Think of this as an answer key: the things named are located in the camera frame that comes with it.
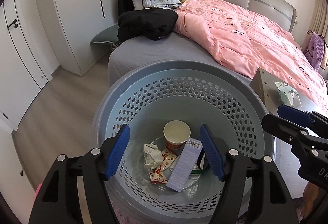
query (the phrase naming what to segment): light blue cloth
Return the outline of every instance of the light blue cloth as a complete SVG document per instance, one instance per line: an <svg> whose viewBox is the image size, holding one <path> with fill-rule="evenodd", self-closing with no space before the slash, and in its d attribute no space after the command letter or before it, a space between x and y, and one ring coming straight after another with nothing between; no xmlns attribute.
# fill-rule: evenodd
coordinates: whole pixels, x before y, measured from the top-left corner
<svg viewBox="0 0 328 224"><path fill-rule="evenodd" d="M179 0L142 0L142 5L147 7L159 7L159 8L169 8L169 7L179 7L181 2Z"/></svg>

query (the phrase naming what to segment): paper cup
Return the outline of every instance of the paper cup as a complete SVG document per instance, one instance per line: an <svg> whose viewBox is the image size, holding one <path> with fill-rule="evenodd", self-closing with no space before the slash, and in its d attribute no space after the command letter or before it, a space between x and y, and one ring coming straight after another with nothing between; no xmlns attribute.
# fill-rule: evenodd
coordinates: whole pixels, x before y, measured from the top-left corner
<svg viewBox="0 0 328 224"><path fill-rule="evenodd" d="M189 126L180 120L172 120L163 130L166 146L171 150L179 149L190 137Z"/></svg>

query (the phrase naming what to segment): barcode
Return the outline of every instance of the barcode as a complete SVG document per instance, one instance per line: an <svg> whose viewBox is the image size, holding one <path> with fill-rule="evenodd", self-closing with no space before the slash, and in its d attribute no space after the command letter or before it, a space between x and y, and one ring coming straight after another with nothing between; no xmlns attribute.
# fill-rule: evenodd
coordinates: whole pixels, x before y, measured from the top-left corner
<svg viewBox="0 0 328 224"><path fill-rule="evenodd" d="M200 143L190 140L188 145L191 145L195 148L200 148Z"/></svg>

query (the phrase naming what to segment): cup rim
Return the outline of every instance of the cup rim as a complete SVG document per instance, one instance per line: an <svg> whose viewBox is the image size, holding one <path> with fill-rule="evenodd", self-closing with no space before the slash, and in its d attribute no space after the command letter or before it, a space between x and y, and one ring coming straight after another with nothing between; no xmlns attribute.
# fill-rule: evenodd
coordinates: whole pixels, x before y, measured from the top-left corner
<svg viewBox="0 0 328 224"><path fill-rule="evenodd" d="M185 124L187 127L188 127L188 129L189 129L189 135L188 135L188 137L187 137L187 139L186 140L184 140L183 142L180 142L180 143L174 143L174 142L172 142L172 141L170 141L167 137L166 137L166 135L165 135L165 127L169 124L169 123L171 123L171 122L173 122L173 121L179 121L179 122L182 122L183 124ZM184 144L189 138L190 138L190 135L191 135L191 130L190 130L190 127L189 127L189 125L187 124L187 123L185 123L184 121L182 121L182 120L171 120L171 121L169 121L168 123L166 123L165 124L165 126L164 126L164 128L163 128L163 134L164 134L164 138L165 138L165 140L167 140L169 143L171 143L171 144L173 144L173 145L182 145L182 144Z"/></svg>

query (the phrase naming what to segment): beige curtain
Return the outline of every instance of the beige curtain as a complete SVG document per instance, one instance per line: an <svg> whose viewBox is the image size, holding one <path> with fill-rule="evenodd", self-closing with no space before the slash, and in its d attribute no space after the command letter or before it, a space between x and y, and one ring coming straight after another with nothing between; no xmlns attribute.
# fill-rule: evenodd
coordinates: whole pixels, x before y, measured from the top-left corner
<svg viewBox="0 0 328 224"><path fill-rule="evenodd" d="M328 38L328 4L326 0L315 0L313 17L309 30Z"/></svg>

